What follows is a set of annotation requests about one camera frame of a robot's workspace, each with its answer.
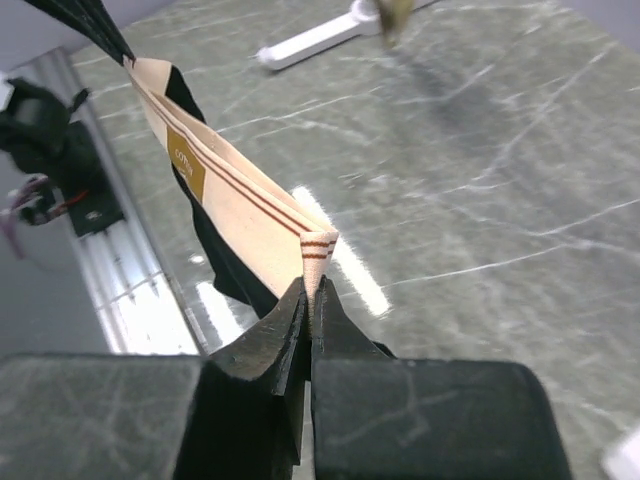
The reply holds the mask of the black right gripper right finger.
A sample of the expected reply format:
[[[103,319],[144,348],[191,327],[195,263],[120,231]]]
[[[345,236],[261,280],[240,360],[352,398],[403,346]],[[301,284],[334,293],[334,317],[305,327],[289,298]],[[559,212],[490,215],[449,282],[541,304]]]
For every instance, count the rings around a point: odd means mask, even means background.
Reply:
[[[547,393],[525,365],[403,359],[316,295],[311,353],[319,479],[568,479]]]

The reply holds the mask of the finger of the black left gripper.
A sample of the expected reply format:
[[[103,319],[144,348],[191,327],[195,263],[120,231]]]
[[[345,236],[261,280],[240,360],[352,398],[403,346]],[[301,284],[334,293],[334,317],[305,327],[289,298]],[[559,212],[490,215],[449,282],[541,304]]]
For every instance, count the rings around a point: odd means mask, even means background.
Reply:
[[[90,39],[119,65],[135,55],[101,0],[25,0]]]

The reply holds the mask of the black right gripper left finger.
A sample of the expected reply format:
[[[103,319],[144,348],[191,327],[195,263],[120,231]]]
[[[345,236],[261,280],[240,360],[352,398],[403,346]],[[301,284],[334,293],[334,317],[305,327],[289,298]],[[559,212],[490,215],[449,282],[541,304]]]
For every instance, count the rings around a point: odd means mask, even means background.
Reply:
[[[305,382],[306,293],[295,279],[268,315],[203,363],[174,478],[291,478]]]

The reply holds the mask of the black underwear beige waistband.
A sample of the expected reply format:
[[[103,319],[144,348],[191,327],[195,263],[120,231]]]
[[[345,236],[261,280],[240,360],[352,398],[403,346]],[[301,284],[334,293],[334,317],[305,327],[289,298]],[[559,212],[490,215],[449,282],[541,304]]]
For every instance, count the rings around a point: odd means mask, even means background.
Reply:
[[[123,66],[189,197],[215,288],[263,318],[299,279],[313,314],[338,231],[206,124],[175,65],[125,58]]]

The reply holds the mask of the khaki underwear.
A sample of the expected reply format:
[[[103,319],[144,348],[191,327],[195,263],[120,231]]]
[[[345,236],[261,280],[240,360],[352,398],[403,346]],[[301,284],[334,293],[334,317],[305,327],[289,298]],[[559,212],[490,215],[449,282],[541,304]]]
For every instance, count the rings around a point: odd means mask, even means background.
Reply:
[[[397,45],[414,4],[414,0],[374,0],[386,47],[393,48]]]

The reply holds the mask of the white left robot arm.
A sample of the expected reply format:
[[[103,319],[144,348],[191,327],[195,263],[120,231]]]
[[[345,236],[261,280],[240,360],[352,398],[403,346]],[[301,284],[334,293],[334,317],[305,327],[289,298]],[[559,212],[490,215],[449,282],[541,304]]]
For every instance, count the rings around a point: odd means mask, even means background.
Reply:
[[[84,88],[65,102],[23,77],[8,78],[8,101],[1,108],[1,150],[16,167],[39,178],[26,194],[38,194],[34,207],[18,208],[31,225],[70,216],[77,237],[106,230],[125,218],[104,171],[89,129],[72,116],[87,101]]]

